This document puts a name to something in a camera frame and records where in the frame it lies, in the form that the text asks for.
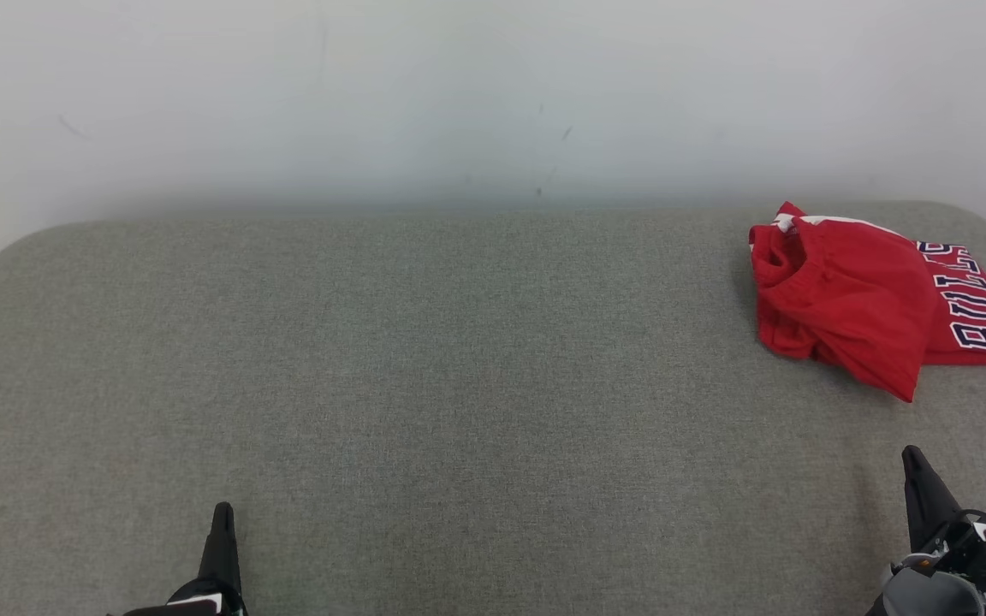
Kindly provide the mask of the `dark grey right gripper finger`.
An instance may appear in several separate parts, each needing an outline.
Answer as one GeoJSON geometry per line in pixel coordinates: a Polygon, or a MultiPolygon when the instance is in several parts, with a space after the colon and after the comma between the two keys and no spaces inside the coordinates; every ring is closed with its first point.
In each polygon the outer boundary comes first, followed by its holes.
{"type": "Polygon", "coordinates": [[[959,518],[962,508],[918,446],[903,449],[901,464],[909,547],[912,553],[927,553],[939,534],[959,518]]]}

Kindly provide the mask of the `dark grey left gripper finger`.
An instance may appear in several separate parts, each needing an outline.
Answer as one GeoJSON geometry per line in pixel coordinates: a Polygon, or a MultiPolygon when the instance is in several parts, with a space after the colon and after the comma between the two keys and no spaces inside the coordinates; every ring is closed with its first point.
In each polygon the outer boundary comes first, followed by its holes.
{"type": "Polygon", "coordinates": [[[235,510],[223,500],[215,505],[205,539],[197,578],[223,586],[224,592],[241,595],[241,566],[235,533],[235,510]]]}

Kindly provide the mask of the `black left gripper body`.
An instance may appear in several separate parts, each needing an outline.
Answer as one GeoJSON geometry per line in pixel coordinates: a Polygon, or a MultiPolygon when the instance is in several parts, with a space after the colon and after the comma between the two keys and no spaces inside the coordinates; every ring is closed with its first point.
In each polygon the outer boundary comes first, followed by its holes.
{"type": "Polygon", "coordinates": [[[219,578],[197,578],[181,586],[162,605],[132,609],[122,615],[247,615],[238,589],[219,578]]]}

